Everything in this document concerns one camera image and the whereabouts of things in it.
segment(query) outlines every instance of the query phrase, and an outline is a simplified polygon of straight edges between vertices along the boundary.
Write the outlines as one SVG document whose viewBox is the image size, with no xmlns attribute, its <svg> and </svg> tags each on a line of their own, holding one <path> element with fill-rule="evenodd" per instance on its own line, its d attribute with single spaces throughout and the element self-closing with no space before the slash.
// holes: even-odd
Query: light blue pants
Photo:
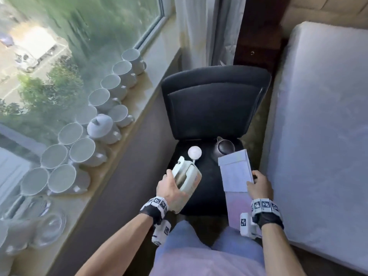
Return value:
<svg viewBox="0 0 368 276">
<path fill-rule="evenodd" d="M 241 236 L 239 231 L 227 227 L 220 234 L 212 248 L 210 248 L 199 240 L 194 228 L 187 221 L 177 223 L 168 235 L 165 244 L 157 248 L 154 261 L 157 261 L 164 253 L 170 250 L 185 247 L 226 252 L 255 260 L 263 267 L 265 266 L 262 247 L 254 240 Z"/>
</svg>

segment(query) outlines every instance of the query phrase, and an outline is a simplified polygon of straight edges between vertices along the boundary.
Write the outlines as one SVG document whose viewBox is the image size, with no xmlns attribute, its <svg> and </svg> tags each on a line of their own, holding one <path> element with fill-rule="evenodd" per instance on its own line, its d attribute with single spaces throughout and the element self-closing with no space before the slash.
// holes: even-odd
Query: white sugar bowl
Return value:
<svg viewBox="0 0 368 276">
<path fill-rule="evenodd" d="M 122 139 L 120 130 L 114 124 L 112 118 L 105 114 L 99 114 L 90 121 L 87 126 L 87 133 L 92 139 L 106 144 L 113 144 Z"/>
</svg>

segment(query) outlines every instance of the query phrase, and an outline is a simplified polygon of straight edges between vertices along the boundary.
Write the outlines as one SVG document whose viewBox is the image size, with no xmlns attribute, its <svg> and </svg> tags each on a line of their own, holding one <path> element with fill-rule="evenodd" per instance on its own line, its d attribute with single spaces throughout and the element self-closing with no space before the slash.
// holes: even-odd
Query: gray wall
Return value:
<svg viewBox="0 0 368 276">
<path fill-rule="evenodd" d="M 170 69 L 170 73 L 176 71 L 177 68 Z M 97 203 L 69 238 L 50 276 L 74 275 L 106 239 L 134 218 L 155 195 L 176 143 L 160 92 Z"/>
</svg>

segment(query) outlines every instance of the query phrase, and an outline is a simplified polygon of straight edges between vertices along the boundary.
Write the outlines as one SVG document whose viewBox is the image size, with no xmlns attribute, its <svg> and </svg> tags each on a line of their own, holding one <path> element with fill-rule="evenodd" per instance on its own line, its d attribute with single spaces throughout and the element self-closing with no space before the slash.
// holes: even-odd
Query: white ball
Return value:
<svg viewBox="0 0 368 276">
<path fill-rule="evenodd" d="M 192 160 L 198 160 L 202 156 L 202 150 L 198 146 L 192 146 L 188 150 L 188 155 Z"/>
</svg>

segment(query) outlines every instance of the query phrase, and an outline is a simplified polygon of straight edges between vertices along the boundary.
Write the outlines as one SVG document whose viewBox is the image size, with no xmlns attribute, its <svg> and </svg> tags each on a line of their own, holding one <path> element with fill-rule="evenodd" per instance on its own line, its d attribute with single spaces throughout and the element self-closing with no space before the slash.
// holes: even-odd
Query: black chair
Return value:
<svg viewBox="0 0 368 276">
<path fill-rule="evenodd" d="M 220 168 L 212 158 L 216 138 L 231 140 L 236 151 L 243 149 L 238 138 L 248 130 L 270 82 L 267 70 L 248 66 L 198 68 L 163 80 L 168 119 L 179 140 L 168 168 L 172 169 L 180 156 L 190 160 L 191 146 L 202 149 L 195 163 L 202 180 L 181 214 L 227 214 Z"/>
</svg>

